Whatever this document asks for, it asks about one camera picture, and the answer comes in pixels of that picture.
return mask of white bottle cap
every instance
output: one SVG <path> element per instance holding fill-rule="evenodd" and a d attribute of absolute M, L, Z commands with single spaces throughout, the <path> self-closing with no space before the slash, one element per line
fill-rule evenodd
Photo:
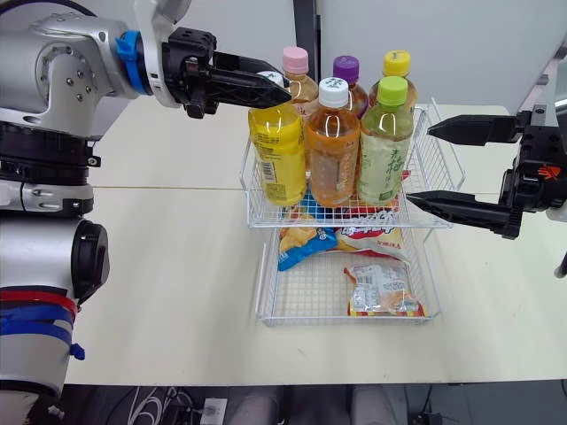
<path fill-rule="evenodd" d="M 284 86 L 284 78 L 280 73 L 277 73 L 276 71 L 261 71 L 258 73 L 258 75 L 263 75 L 280 87 Z"/>
<path fill-rule="evenodd" d="M 348 83 L 342 78 L 330 77 L 319 83 L 319 103 L 329 108 L 342 108 L 348 103 Z"/>

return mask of table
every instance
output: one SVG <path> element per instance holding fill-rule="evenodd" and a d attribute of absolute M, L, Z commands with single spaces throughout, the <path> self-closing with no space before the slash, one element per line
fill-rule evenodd
<path fill-rule="evenodd" d="M 245 225 L 237 180 L 243 112 L 222 105 L 207 123 L 167 111 L 150 125 L 148 117 L 159 109 L 149 101 L 155 102 L 129 105 L 99 145 L 97 154 L 106 163 L 93 175 L 98 187 L 89 219 L 108 229 L 112 271 L 75 323 L 74 340 L 85 347 L 87 359 L 70 362 L 67 383 L 441 383 L 567 376 L 567 282 L 553 277 L 565 250 L 564 224 L 543 213 L 525 214 L 514 242 L 482 229 L 437 230 L 432 262 L 442 313 L 422 326 L 268 328 L 253 313 L 263 238 Z M 506 113 L 492 106 L 443 106 L 442 112 Z M 176 114 L 183 122 L 168 118 Z M 134 125 L 139 128 L 132 132 Z M 160 126 L 168 136 L 152 139 Z M 212 128 L 217 136 L 209 133 Z M 131 133 L 139 139 L 133 141 Z M 188 144 L 173 142 L 185 133 L 192 134 Z M 226 144 L 220 135 L 236 142 Z M 138 151 L 131 153 L 134 146 Z M 464 189 L 494 201 L 509 166 L 504 157 L 514 155 L 514 147 L 506 148 L 490 151 L 489 161 L 482 148 L 459 149 L 468 171 Z M 218 173 L 208 181 L 200 174 L 206 169 Z"/>

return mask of black pole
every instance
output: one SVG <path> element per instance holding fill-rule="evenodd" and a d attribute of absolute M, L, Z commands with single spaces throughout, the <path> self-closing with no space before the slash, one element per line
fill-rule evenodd
<path fill-rule="evenodd" d="M 321 79 L 319 51 L 319 20 L 315 0 L 293 0 L 295 19 L 295 43 L 307 50 L 309 55 L 309 76 L 315 81 Z"/>

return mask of yellow bottle cap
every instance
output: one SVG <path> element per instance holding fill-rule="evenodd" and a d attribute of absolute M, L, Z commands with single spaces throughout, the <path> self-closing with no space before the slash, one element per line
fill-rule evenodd
<path fill-rule="evenodd" d="M 391 50 L 384 56 L 384 75 L 403 77 L 409 74 L 411 56 L 405 50 Z"/>
<path fill-rule="evenodd" d="M 406 103 L 408 82 L 401 77 L 384 77 L 378 83 L 378 102 L 386 106 Z"/>

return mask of white wire basket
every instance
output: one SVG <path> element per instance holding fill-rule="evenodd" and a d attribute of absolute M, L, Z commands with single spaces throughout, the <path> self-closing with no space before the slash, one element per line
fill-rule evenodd
<path fill-rule="evenodd" d="M 427 107 L 416 107 L 414 113 L 415 131 L 405 164 L 405 175 L 399 194 L 399 202 L 387 218 L 349 217 L 344 211 L 359 210 L 365 205 L 357 197 L 351 198 L 340 208 L 326 208 L 324 218 L 305 216 L 298 220 L 294 206 L 281 207 L 270 203 L 264 196 L 260 172 L 251 149 L 250 140 L 240 170 L 240 182 L 245 191 L 246 219 L 251 228 L 290 227 L 375 227 L 397 228 L 450 228 L 448 221 L 424 212 L 407 201 L 406 194 L 426 190 L 458 190 L 465 179 L 464 169 L 453 146 L 427 135 L 427 128 L 440 120 L 439 109 L 434 99 Z M 304 207 L 315 210 L 315 201 L 302 201 Z"/>
<path fill-rule="evenodd" d="M 348 304 L 354 286 L 345 267 L 367 266 L 380 259 L 346 252 L 315 254 L 295 267 L 277 271 L 278 230 L 271 232 L 258 272 L 256 314 L 268 326 L 337 325 L 361 323 L 421 324 L 440 312 L 428 253 L 432 230 L 403 228 L 408 257 L 409 288 L 423 306 L 424 316 L 349 316 Z"/>

